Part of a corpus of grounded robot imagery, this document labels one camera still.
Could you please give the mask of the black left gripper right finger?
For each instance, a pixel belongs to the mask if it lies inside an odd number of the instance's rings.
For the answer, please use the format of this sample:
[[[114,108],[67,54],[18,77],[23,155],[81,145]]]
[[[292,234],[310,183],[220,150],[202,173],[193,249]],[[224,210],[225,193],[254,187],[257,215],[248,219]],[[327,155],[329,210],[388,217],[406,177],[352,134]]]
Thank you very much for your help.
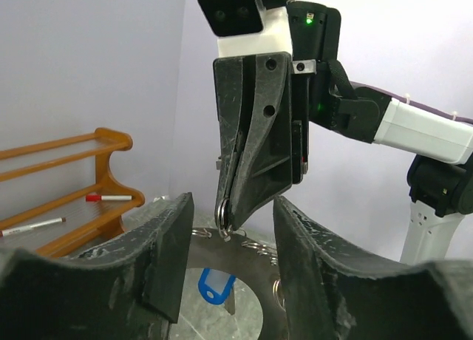
[[[470,339],[472,263],[405,265],[311,220],[284,197],[274,233],[292,339]]]

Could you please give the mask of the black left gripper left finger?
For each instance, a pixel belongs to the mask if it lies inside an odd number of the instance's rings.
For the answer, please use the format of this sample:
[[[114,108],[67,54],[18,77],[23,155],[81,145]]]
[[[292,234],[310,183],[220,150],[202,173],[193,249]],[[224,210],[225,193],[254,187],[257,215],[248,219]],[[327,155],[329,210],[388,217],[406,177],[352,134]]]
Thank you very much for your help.
[[[81,255],[1,250],[3,339],[167,339],[178,320],[194,218],[191,193]]]

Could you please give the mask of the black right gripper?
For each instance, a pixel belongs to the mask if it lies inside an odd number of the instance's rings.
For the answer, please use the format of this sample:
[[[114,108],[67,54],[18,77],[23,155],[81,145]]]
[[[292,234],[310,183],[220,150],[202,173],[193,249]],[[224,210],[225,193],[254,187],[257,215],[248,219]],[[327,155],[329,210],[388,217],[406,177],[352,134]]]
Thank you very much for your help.
[[[321,99],[328,73],[326,61],[310,59],[294,61],[290,75],[290,55],[284,52],[214,61],[221,157],[218,221],[243,225],[303,180],[310,111]]]

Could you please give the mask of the large keyring with small rings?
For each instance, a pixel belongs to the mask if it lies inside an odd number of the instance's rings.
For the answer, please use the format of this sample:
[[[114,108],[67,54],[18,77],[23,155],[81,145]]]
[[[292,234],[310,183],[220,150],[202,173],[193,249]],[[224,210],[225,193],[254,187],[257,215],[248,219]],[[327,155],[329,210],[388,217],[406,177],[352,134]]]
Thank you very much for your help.
[[[194,230],[173,339],[287,339],[276,257],[258,251],[260,244],[250,234],[239,232],[224,241],[202,210],[194,214]],[[230,307],[207,303],[197,289],[203,269],[211,266],[236,276]]]

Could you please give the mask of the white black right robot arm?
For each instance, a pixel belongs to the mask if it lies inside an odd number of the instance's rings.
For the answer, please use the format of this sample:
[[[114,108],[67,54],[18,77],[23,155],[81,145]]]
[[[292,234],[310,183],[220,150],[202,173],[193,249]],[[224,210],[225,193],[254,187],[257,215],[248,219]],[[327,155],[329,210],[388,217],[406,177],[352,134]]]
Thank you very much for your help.
[[[222,237],[300,183],[308,125],[411,152],[410,224],[401,254],[414,265],[445,257],[472,212],[472,128],[350,81],[337,59],[333,8],[289,1],[265,8],[225,0],[205,8],[219,39],[213,64],[220,123],[215,223]]]

